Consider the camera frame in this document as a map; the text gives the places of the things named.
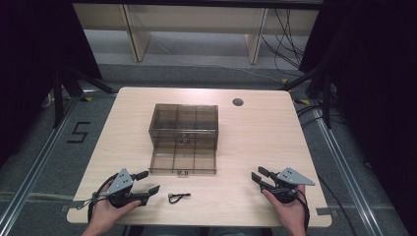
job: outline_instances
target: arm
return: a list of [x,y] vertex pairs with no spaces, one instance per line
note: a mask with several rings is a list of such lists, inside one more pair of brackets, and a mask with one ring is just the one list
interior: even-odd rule
[[[107,191],[112,181],[109,181],[102,191]],[[91,221],[83,236],[98,236],[109,231],[123,215],[132,211],[141,204],[140,201],[129,203],[116,208],[105,197],[100,197],[94,206]]]
[[[305,186],[298,186],[298,190],[305,193]],[[267,190],[263,190],[262,193],[273,205],[275,211],[278,214],[279,222],[288,231],[291,236],[305,236],[304,228],[304,209],[298,201],[294,201],[290,204],[282,204],[275,198],[275,196]],[[305,201],[304,197],[298,193],[298,197]]]

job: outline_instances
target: wooden table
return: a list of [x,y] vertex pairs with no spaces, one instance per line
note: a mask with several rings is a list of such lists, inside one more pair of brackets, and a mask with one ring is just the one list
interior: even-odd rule
[[[232,100],[241,98],[242,106]],[[251,173],[263,166],[278,172],[290,166],[316,182],[306,188],[311,227],[327,227],[329,215],[291,97],[286,91],[202,88],[122,88],[113,104],[74,200],[86,200],[109,176],[126,167],[148,170],[153,146],[149,124],[156,103],[218,105],[217,173],[188,177],[150,174],[132,192],[160,185],[148,205],[120,220],[124,224],[195,226],[279,226],[271,204]],[[171,205],[168,194],[190,193]],[[68,220],[87,222],[87,208],[70,209]]]

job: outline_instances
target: metal rail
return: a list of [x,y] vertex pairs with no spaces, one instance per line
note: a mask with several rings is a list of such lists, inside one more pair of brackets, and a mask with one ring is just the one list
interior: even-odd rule
[[78,101],[80,100],[79,97],[72,97],[65,109],[64,117],[61,123],[52,130],[51,134],[49,135],[48,140],[46,141],[45,145],[43,146],[42,150],[40,151],[39,155],[37,156],[35,162],[33,163],[27,177],[25,178],[23,184],[16,192],[15,196],[10,201],[8,207],[1,215],[0,219],[0,235],[8,235],[10,230],[12,229],[13,224],[15,223],[16,219],[19,216],[22,208],[25,205],[25,202],[32,190],[34,184],[36,183],[38,177],[40,176],[46,162],[49,159],[49,156],[53,152],[59,137],[62,134],[62,131],[66,127],[68,119],[73,111],[74,107],[77,105]]
[[[315,100],[312,100],[312,105],[318,105]],[[315,109],[314,114],[316,117],[321,117],[322,112]],[[361,188],[359,187],[358,182],[355,179],[354,174],[352,173],[349,164],[347,163],[343,152],[341,151],[331,129],[328,129],[325,122],[320,119],[319,127],[322,130],[323,136],[325,137],[328,147],[330,148],[331,154],[334,158],[334,161],[337,165],[337,168],[340,171],[340,174],[346,184],[347,190],[349,191],[350,196],[352,197],[353,203],[356,205],[359,215],[361,216],[364,225],[368,231],[369,235],[384,235],[383,230],[380,224],[375,218],[374,212],[368,204]]]

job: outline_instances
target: transparent plastic box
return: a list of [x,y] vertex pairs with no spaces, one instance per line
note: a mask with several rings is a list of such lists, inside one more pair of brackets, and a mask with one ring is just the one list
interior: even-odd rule
[[215,174],[217,105],[157,104],[149,127],[153,174]]

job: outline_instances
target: round hole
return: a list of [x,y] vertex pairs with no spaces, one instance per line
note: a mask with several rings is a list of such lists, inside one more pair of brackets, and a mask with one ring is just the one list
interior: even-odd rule
[[243,100],[242,100],[242,99],[240,99],[240,98],[234,98],[234,99],[233,99],[233,104],[234,104],[235,106],[241,106],[241,105],[243,105]]

